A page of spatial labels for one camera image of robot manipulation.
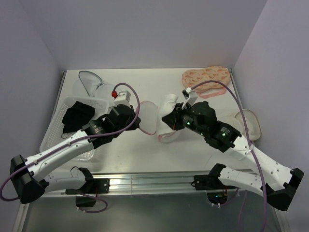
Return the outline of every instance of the white tray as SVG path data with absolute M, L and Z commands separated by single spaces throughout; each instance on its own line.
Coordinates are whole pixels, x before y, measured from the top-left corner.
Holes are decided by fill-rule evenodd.
M 64 137 L 64 139 L 61 138 L 64 127 L 62 119 L 67 109 L 71 108 L 76 102 L 81 102 L 95 108 L 95 115 L 91 120 L 97 119 L 99 116 L 106 114 L 109 107 L 108 101 L 104 99 L 77 96 L 66 97 L 63 100 L 61 107 L 56 110 L 55 115 L 53 116 L 53 119 L 49 124 L 47 132 L 40 146 L 40 152 L 46 151 L 47 149 L 50 149 L 51 147 L 66 140 L 66 137 Z M 94 155 L 95 151 L 92 150 L 77 156 L 76 158 L 74 158 L 74 160 L 90 161 Z

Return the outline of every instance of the gray wall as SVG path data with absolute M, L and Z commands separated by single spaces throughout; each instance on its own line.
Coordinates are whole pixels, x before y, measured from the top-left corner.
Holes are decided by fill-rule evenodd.
M 62 69 L 233 67 L 267 0 L 20 0 Z
M 293 231 L 308 231 L 309 1 L 268 0 L 235 66 L 245 107 L 259 118 L 258 146 L 305 172 L 287 211 Z
M 17 0 L 0 4 L 0 147 L 2 183 L 10 160 L 38 153 L 47 129 L 60 72 Z M 6 197 L 15 197 L 10 183 Z M 11 231 L 19 202 L 0 201 L 0 231 Z

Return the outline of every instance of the pink patterned cloth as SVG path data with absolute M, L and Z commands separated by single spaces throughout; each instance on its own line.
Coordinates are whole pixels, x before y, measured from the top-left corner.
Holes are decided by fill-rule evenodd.
M 187 88 L 187 87 L 193 87 L 207 80 L 220 81 L 223 84 L 227 85 L 231 80 L 231 76 L 227 68 L 219 66 L 219 65 L 215 65 L 215 66 L 209 66 L 204 69 L 191 69 L 191 70 L 185 71 L 183 73 L 182 83 L 183 83 L 183 86 Z M 212 89 L 212 88 L 217 88 L 221 90 L 215 93 L 204 95 L 204 93 L 207 92 L 207 90 Z M 217 83 L 207 83 L 207 84 L 197 87 L 195 91 L 201 98 L 206 99 L 206 98 L 224 94 L 226 92 L 226 89 L 222 85 L 217 84 Z

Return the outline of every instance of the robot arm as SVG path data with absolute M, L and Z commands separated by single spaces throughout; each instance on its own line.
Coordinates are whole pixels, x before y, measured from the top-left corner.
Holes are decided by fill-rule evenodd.
M 73 169 L 70 172 L 53 171 L 72 158 L 110 143 L 118 137 L 119 134 L 113 132 L 127 127 L 136 116 L 133 107 L 129 104 L 129 99 L 128 91 L 119 93 L 115 99 L 116 107 L 109 114 L 90 121 L 67 140 L 27 159 L 21 155 L 14 157 L 11 160 L 11 174 L 34 163 L 11 179 L 20 202 L 30 203 L 45 192 L 55 190 L 91 188 L 93 177 L 86 168 Z M 135 130 L 139 127 L 139 123 L 140 119 L 137 118 L 127 131 Z
M 304 173 L 297 168 L 290 169 L 279 164 L 254 146 L 248 147 L 245 136 L 232 126 L 217 120 L 215 110 L 209 107 L 208 102 L 194 104 L 195 92 L 184 90 L 183 94 L 186 101 L 176 104 L 174 110 L 163 117 L 162 121 L 175 131 L 188 128 L 200 134 L 210 146 L 233 156 L 259 173 L 252 155 L 253 150 L 265 178 L 267 202 L 279 210 L 286 211 Z M 195 183 L 195 187 L 197 190 L 206 190 L 216 184 L 236 186 L 263 195 L 259 175 L 238 172 L 222 164 L 216 164 L 208 178 Z

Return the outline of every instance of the white fabric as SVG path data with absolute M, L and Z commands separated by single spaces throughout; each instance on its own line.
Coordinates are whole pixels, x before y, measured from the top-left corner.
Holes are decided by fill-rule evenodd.
M 162 118 L 170 114 L 177 103 L 178 97 L 175 94 L 165 95 L 161 104 L 158 107 L 156 134 L 160 142 L 170 143 L 174 141 L 180 134 L 180 131 L 174 131 L 166 123 L 162 121 Z

